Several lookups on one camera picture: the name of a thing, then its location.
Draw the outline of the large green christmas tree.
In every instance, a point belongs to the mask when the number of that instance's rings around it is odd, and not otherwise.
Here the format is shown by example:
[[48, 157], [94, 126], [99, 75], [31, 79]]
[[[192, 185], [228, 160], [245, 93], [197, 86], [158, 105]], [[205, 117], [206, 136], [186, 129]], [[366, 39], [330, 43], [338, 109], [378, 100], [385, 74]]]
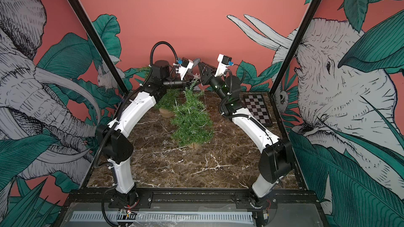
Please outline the large green christmas tree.
[[[143, 78], [144, 80], [140, 84], [144, 84], [147, 79], [152, 79], [149, 77], [150, 75], [150, 67], [142, 67], [136, 70], [136, 75]], [[181, 88], [171, 88], [171, 87], [163, 87], [163, 91], [159, 90], [156, 93], [155, 100], [156, 104], [154, 109], [160, 110], [160, 113], [173, 113], [176, 102], [179, 99]]]

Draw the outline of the large tree wooden base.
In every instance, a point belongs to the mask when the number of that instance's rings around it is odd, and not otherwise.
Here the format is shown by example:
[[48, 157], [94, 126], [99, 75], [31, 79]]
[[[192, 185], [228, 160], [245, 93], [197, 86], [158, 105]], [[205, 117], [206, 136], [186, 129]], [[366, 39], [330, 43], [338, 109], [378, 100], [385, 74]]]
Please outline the large tree wooden base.
[[163, 109], [163, 108], [159, 109], [159, 113], [164, 118], [171, 118], [171, 117], [173, 117], [175, 115], [175, 113], [173, 111]]

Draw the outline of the small green christmas tree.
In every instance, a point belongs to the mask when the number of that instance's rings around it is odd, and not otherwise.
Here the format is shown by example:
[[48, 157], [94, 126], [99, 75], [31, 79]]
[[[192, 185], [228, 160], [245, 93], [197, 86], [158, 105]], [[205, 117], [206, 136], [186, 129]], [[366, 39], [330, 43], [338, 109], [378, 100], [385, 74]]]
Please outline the small green christmas tree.
[[209, 143], [213, 136], [213, 121], [206, 110], [206, 105], [201, 101], [204, 92], [194, 91], [198, 85], [197, 80], [193, 80], [191, 87], [183, 90], [185, 100], [174, 107], [174, 118], [171, 124], [176, 126], [172, 139], [179, 146], [187, 146], [192, 143]]

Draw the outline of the small tree wooden base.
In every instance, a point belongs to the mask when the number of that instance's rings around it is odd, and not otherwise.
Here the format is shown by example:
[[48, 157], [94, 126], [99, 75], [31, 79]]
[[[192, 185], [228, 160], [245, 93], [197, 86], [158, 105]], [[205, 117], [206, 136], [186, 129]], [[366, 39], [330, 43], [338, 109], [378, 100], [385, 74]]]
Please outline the small tree wooden base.
[[196, 150], [196, 149], [199, 149], [201, 147], [201, 144], [192, 143], [192, 144], [187, 145], [187, 147], [190, 148], [190, 149]]

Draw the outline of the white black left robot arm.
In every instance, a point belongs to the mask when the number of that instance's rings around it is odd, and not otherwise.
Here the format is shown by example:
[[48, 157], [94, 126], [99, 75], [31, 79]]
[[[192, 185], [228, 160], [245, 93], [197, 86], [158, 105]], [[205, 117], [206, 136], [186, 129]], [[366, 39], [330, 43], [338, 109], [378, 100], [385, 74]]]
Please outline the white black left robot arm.
[[191, 73], [200, 61], [179, 57], [175, 57], [175, 60], [173, 66], [164, 60], [150, 61], [150, 71], [142, 85], [124, 98], [109, 124], [96, 130], [99, 148], [93, 166], [106, 166], [113, 172], [110, 208], [130, 211], [140, 201], [130, 168], [130, 158], [134, 151], [132, 143], [128, 140], [130, 132], [168, 89], [184, 89], [191, 85], [191, 80], [186, 80], [185, 76]]

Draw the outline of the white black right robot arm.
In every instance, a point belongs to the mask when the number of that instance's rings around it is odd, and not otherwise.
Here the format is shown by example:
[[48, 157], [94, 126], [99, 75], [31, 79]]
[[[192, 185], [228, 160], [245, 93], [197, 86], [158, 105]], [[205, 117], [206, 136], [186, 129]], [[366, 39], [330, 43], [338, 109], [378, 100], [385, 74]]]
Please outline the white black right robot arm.
[[218, 68], [199, 63], [202, 85], [209, 85], [221, 98], [219, 113], [243, 130], [261, 153], [258, 163], [259, 176], [250, 188], [249, 201], [254, 209], [269, 209], [275, 197], [271, 191], [292, 170], [294, 153], [292, 144], [268, 130], [241, 101], [241, 82], [232, 73], [222, 78], [229, 70], [226, 65]]

